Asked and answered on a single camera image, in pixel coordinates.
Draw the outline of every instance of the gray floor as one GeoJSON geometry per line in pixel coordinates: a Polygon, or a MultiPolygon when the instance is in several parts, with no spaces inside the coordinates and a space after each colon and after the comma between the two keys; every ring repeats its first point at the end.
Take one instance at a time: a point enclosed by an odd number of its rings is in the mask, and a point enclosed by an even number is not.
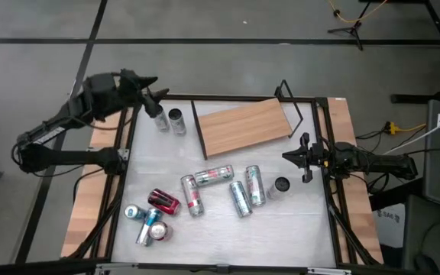
{"type": "MultiPolygon", "coordinates": [[[[346,18],[357,17],[364,7],[356,1],[335,3],[346,18]]],[[[433,3],[440,15],[440,1],[433,3]]],[[[87,38],[98,6],[99,0],[0,0],[0,37],[87,38]]],[[[322,0],[109,0],[98,37],[336,39],[340,37],[326,30],[344,26],[322,0]]],[[[423,6],[393,4],[364,21],[361,36],[427,39],[438,38],[438,32],[423,6]]],[[[0,44],[0,170],[5,171],[0,180],[0,264],[14,260],[39,183],[19,171],[9,151],[19,134],[54,115],[67,99],[84,48],[0,44]]],[[[96,45],[86,75],[124,67],[159,76],[154,88],[169,87],[173,93],[270,95],[286,79],[296,95],[348,98],[356,134],[378,130],[385,121],[403,128],[423,123],[425,106],[392,105],[389,94],[440,89],[440,47],[374,46],[360,52],[337,45],[96,45]]],[[[85,148],[90,133],[70,131],[64,147],[85,148]]],[[[406,137],[384,136],[377,152],[406,137]]],[[[375,142],[360,145],[371,148],[375,142]]],[[[422,156],[416,160],[421,167],[422,156]]],[[[78,175],[75,171],[53,180],[29,261],[59,257],[78,175]]]]}

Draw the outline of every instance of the tripod stand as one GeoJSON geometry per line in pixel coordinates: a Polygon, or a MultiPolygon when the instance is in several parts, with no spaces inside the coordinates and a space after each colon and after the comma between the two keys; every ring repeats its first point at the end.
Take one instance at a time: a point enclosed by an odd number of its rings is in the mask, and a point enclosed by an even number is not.
{"type": "MultiPolygon", "coordinates": [[[[363,45],[361,44],[361,39],[359,39],[358,28],[361,26],[360,19],[364,16],[364,13],[366,13],[366,10],[370,6],[370,3],[371,2],[368,2],[366,4],[363,11],[361,12],[359,17],[357,18],[357,21],[354,23],[354,25],[352,27],[340,27],[340,28],[328,30],[327,32],[330,34],[333,34],[333,33],[339,32],[339,31],[344,31],[344,32],[350,34],[352,37],[356,38],[357,48],[359,50],[363,50],[363,45]]],[[[337,17],[340,13],[341,13],[341,11],[335,10],[334,16],[337,17]]]]}

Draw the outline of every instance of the table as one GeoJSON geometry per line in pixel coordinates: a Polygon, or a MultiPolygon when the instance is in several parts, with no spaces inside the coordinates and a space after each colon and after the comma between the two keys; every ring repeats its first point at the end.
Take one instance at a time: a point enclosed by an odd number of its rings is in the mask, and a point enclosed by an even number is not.
{"type": "MultiPolygon", "coordinates": [[[[345,99],[317,99],[323,105],[328,106],[329,112],[324,112],[324,108],[318,108],[319,120],[321,126],[325,126],[327,121],[332,121],[333,135],[336,141],[347,141],[355,144],[354,131],[352,129],[351,117],[348,112],[348,104],[345,99]]],[[[131,110],[127,112],[128,117],[131,115],[131,110]]],[[[126,119],[125,116],[116,114],[107,119],[106,123],[101,123],[103,127],[116,127],[118,121],[126,119]]],[[[126,143],[131,143],[127,140],[127,133],[131,127],[128,125],[123,130],[123,133],[117,131],[100,131],[94,130],[90,145],[92,147],[107,147],[112,146],[115,142],[115,135],[121,134],[119,143],[123,146],[126,143]]],[[[322,135],[327,136],[326,127],[321,127],[322,135]]],[[[85,167],[84,173],[95,170],[96,167],[85,167]]],[[[97,173],[93,176],[85,178],[79,185],[76,203],[73,208],[73,214],[70,218],[70,224],[64,241],[62,255],[66,256],[79,246],[80,242],[87,236],[95,225],[100,209],[104,205],[108,205],[113,197],[116,186],[118,185],[118,176],[113,177],[111,184],[106,184],[106,176],[103,173],[97,173]]],[[[359,237],[361,243],[369,250],[374,258],[379,262],[383,262],[379,241],[375,224],[370,209],[370,203],[367,197],[365,184],[357,178],[350,178],[344,182],[345,198],[347,202],[348,217],[353,228],[354,233],[359,237]]],[[[111,252],[110,244],[114,241],[114,232],[110,235],[110,226],[112,222],[108,222],[100,237],[99,247],[91,250],[87,256],[91,257],[106,257],[107,253],[111,252]]],[[[345,237],[339,230],[339,243],[341,246],[341,261],[349,262],[349,250],[345,243],[345,237]]]]}

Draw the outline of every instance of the aluminum can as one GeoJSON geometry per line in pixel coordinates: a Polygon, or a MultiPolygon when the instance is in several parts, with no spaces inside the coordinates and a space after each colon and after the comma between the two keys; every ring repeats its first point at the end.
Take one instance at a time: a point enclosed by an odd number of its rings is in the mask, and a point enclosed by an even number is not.
{"type": "Polygon", "coordinates": [[[135,204],[130,204],[125,207],[125,217],[129,219],[143,221],[146,215],[147,211],[136,206],[135,204]]]}
{"type": "Polygon", "coordinates": [[[149,229],[155,222],[158,222],[160,220],[161,216],[162,216],[161,211],[157,209],[149,208],[149,210],[147,211],[147,215],[145,216],[145,222],[142,225],[141,232],[138,235],[136,241],[137,244],[140,244],[142,246],[150,245],[152,241],[149,236],[149,229]]]}
{"type": "Polygon", "coordinates": [[[273,200],[279,199],[290,189],[290,182],[287,178],[279,177],[274,184],[267,190],[267,197],[273,200]]]}
{"type": "Polygon", "coordinates": [[[169,121],[175,135],[183,136],[186,134],[186,126],[184,124],[183,114],[178,108],[174,108],[169,111],[169,121]]]}
{"type": "Polygon", "coordinates": [[[249,192],[251,204],[253,206],[261,206],[266,203],[259,166],[252,165],[245,168],[245,179],[247,180],[247,191],[249,192]]]}
{"type": "Polygon", "coordinates": [[[177,214],[181,207],[178,199],[157,188],[150,192],[147,201],[153,207],[169,215],[177,214]]]}
{"type": "Polygon", "coordinates": [[[252,214],[251,204],[249,203],[248,196],[245,193],[242,182],[236,181],[230,183],[230,193],[234,200],[235,209],[239,217],[246,217],[252,214]]]}
{"type": "Polygon", "coordinates": [[[167,122],[166,114],[164,113],[164,109],[161,105],[159,105],[159,114],[154,117],[154,122],[157,126],[157,129],[161,132],[169,131],[169,123],[167,122]]]}
{"type": "Polygon", "coordinates": [[[184,197],[186,198],[191,216],[203,214],[205,208],[203,207],[202,200],[199,198],[198,185],[196,185],[193,175],[182,177],[181,186],[183,187],[184,197]]]}
{"type": "Polygon", "coordinates": [[[233,178],[234,168],[232,168],[232,165],[225,165],[195,173],[195,180],[198,187],[232,180],[233,178]]]}
{"type": "Polygon", "coordinates": [[[155,222],[149,228],[149,237],[156,241],[167,241],[173,235],[173,228],[165,222],[155,222]]]}

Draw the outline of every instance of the energy drink can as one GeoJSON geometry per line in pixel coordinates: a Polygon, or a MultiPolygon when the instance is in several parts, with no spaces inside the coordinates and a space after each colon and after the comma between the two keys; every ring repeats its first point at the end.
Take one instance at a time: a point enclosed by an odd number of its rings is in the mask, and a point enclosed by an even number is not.
{"type": "Polygon", "coordinates": [[[147,211],[134,204],[130,204],[127,207],[125,207],[125,217],[129,219],[143,221],[146,215],[147,215],[147,211]]]}
{"type": "Polygon", "coordinates": [[[174,134],[183,136],[186,134],[186,126],[184,125],[183,114],[178,108],[169,111],[169,121],[173,128],[174,134]]]}
{"type": "Polygon", "coordinates": [[[173,228],[165,222],[155,222],[149,228],[149,236],[156,241],[167,241],[173,235],[173,228]]]}
{"type": "Polygon", "coordinates": [[[205,170],[195,173],[195,180],[198,187],[206,186],[213,183],[220,183],[222,181],[231,180],[234,178],[234,168],[232,165],[225,165],[216,167],[210,170],[205,170]]]}
{"type": "Polygon", "coordinates": [[[151,243],[149,229],[155,222],[158,222],[160,220],[161,216],[161,211],[149,208],[149,210],[147,211],[147,215],[145,216],[145,222],[142,225],[141,232],[139,233],[137,241],[135,243],[142,246],[148,246],[151,243]]]}
{"type": "Polygon", "coordinates": [[[247,180],[247,190],[249,199],[253,206],[261,206],[266,203],[264,195],[263,181],[260,178],[259,166],[252,165],[245,168],[245,178],[247,180]]]}
{"type": "Polygon", "coordinates": [[[157,188],[150,192],[147,201],[153,207],[169,215],[177,214],[181,206],[178,199],[157,188]]]}
{"type": "Polygon", "coordinates": [[[290,189],[290,182],[287,178],[279,177],[267,190],[267,197],[273,200],[281,198],[290,189]]]}
{"type": "Polygon", "coordinates": [[[198,185],[196,185],[195,178],[192,175],[182,177],[181,186],[183,187],[184,196],[191,216],[203,214],[205,209],[203,208],[202,200],[199,198],[198,185]]]}
{"type": "Polygon", "coordinates": [[[161,132],[169,131],[169,123],[167,123],[166,114],[164,113],[164,109],[162,108],[161,105],[159,105],[159,114],[156,115],[153,119],[159,131],[161,132]]]}
{"type": "Polygon", "coordinates": [[[242,182],[236,181],[230,183],[230,193],[234,200],[235,209],[239,217],[246,217],[252,214],[252,208],[248,201],[248,196],[245,194],[242,182]]]}

